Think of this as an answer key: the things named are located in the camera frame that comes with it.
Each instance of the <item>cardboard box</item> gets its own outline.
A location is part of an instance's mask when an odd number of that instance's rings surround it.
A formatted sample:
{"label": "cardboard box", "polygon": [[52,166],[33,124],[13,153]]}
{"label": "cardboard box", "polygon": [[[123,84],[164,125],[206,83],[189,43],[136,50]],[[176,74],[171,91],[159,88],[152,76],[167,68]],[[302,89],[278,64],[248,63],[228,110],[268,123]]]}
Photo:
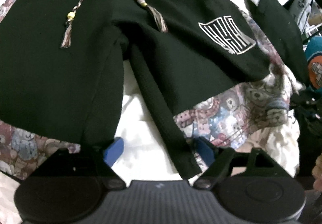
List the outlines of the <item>cardboard box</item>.
{"label": "cardboard box", "polygon": [[309,19],[310,26],[318,25],[322,23],[322,14],[317,14],[316,16]]}

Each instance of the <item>printed graphic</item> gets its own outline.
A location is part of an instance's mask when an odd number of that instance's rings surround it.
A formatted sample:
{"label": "printed graphic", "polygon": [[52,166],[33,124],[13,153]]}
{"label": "printed graphic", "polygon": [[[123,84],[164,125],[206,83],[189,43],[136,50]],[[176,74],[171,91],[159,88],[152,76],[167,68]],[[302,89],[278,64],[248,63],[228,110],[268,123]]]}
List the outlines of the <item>printed graphic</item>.
{"label": "printed graphic", "polygon": [[312,86],[319,89],[322,86],[322,56],[315,56],[309,62],[309,75]]}
{"label": "printed graphic", "polygon": [[256,45],[256,41],[245,35],[237,27],[231,16],[223,16],[199,27],[215,43],[231,54],[242,54]]}

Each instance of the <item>black fabric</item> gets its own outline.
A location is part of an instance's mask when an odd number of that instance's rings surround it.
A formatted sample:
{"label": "black fabric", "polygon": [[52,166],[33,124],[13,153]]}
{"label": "black fabric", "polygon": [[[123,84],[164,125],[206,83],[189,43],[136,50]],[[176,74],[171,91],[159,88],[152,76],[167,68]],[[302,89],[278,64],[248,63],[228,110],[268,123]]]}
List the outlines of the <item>black fabric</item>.
{"label": "black fabric", "polygon": [[253,19],[268,36],[283,62],[298,81],[309,86],[301,33],[292,16],[277,0],[260,0],[258,7],[249,1],[249,5]]}
{"label": "black fabric", "polygon": [[113,139],[122,105],[122,33],[111,0],[84,0],[72,45],[60,49],[77,2],[18,0],[3,19],[0,117],[41,136],[102,145]]}
{"label": "black fabric", "polygon": [[301,112],[295,110],[295,117],[300,125],[298,146],[300,150],[300,167],[298,177],[311,177],[315,161],[322,151],[322,138],[313,135]]}
{"label": "black fabric", "polygon": [[[229,0],[146,1],[163,15],[168,33],[157,31],[135,0],[84,0],[71,47],[60,49],[66,15],[78,0],[17,0],[0,24],[1,120],[53,139],[107,145],[120,118],[122,58],[129,58],[180,176],[200,173],[172,117],[238,83],[263,79],[269,59],[257,45],[230,54],[199,27],[231,16],[254,39]],[[266,26],[274,40],[270,30],[278,25]],[[284,41],[294,36],[285,31]]]}

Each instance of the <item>yellow bead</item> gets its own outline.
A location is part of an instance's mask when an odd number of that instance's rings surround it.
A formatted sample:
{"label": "yellow bead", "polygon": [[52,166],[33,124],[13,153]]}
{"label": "yellow bead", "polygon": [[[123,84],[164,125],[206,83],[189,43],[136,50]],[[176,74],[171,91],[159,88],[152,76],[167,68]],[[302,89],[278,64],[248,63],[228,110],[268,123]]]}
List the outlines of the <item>yellow bead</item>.
{"label": "yellow bead", "polygon": [[74,19],[74,17],[75,17],[75,13],[74,13],[74,12],[69,12],[69,13],[67,14],[67,18],[68,18],[69,20]]}

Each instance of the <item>finger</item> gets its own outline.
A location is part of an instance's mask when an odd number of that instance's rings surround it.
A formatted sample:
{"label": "finger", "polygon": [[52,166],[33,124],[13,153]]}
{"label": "finger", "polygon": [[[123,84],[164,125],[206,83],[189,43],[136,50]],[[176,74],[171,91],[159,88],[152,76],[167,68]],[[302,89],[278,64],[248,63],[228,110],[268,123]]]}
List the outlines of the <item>finger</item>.
{"label": "finger", "polygon": [[322,168],[322,155],[318,156],[318,158],[315,161],[315,164],[319,167]]}
{"label": "finger", "polygon": [[315,179],[322,178],[322,169],[320,169],[318,166],[315,166],[312,170],[312,175],[315,177]]}
{"label": "finger", "polygon": [[313,189],[322,191],[322,179],[317,179],[313,184]]}

